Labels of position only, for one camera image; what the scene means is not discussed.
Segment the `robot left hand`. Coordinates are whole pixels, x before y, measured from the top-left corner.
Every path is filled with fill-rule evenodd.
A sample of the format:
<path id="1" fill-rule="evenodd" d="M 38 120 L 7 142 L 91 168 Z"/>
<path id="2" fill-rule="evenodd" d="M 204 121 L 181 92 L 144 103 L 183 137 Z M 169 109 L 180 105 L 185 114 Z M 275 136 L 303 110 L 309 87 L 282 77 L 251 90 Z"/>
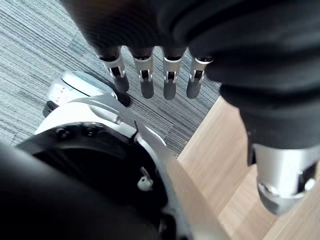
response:
<path id="1" fill-rule="evenodd" d="M 116 46 L 188 48 L 239 110 L 248 164 L 274 215 L 313 188 L 320 160 L 317 0 L 64 0 L 101 58 Z"/>

